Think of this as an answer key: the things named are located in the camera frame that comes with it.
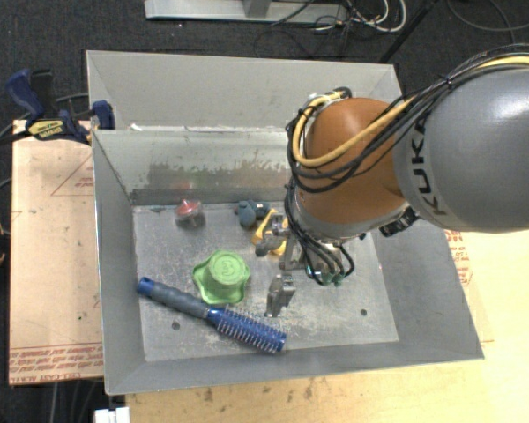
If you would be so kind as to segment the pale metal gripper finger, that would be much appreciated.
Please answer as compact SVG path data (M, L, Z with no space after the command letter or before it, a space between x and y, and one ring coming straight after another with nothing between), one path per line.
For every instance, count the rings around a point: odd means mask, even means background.
M266 302L266 317L278 317L286 308L296 291L294 278L291 274L278 274L269 286Z
M283 214L268 214L255 232L255 254L266 256L270 252L284 252L289 235L287 217Z

